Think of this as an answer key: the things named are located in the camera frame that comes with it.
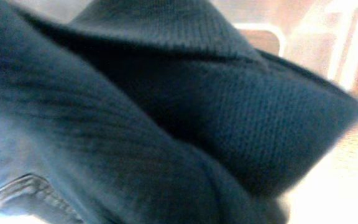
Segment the clear plastic storage bin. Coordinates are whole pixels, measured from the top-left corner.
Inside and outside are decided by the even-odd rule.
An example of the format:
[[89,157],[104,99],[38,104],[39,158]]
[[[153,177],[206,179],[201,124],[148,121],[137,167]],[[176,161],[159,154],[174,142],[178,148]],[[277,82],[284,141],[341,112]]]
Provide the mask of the clear plastic storage bin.
[[[358,96],[358,0],[213,0],[255,47]],[[290,223],[358,223],[358,125],[281,203]]]

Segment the dark blue jeans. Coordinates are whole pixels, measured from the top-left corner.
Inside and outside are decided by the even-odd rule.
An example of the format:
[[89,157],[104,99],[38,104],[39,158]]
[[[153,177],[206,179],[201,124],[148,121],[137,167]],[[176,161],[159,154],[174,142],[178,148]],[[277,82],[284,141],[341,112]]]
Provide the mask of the dark blue jeans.
[[30,215],[51,224],[84,224],[43,177],[27,174],[0,188],[0,214]]

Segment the blue shirt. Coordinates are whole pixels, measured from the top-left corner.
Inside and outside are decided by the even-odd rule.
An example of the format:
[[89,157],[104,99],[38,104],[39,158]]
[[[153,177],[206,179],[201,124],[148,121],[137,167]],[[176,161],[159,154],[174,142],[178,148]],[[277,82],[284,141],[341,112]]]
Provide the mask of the blue shirt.
[[94,1],[67,24],[0,1],[0,188],[43,177],[85,223],[285,223],[279,196],[356,122],[357,99],[209,1]]

